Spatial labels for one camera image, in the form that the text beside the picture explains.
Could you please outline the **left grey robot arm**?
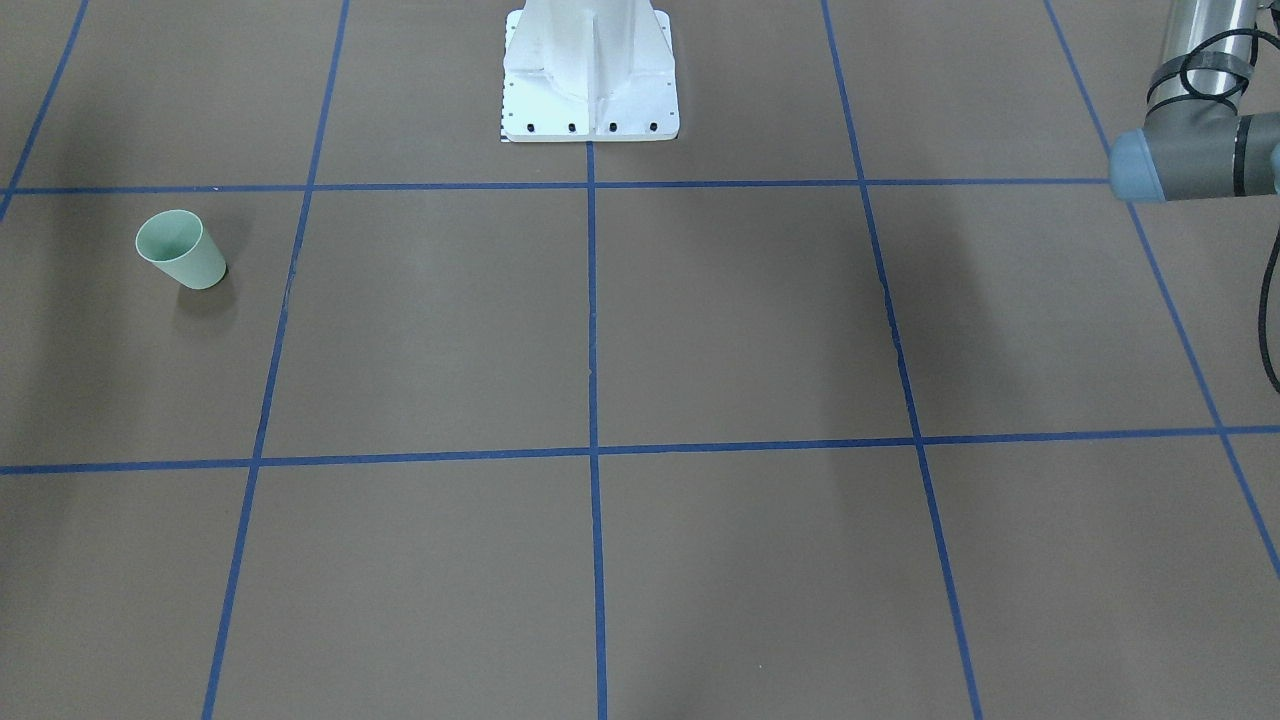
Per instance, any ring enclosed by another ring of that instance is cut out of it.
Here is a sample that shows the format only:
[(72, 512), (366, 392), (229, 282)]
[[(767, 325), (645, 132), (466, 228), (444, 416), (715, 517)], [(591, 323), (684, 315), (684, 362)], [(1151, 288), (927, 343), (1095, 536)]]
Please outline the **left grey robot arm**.
[(1245, 114), (1242, 100), (1262, 46), (1277, 32), (1260, 14), (1275, 1), (1174, 1), (1143, 124), (1108, 152), (1108, 181), (1125, 202), (1171, 202), (1277, 193), (1279, 117)]

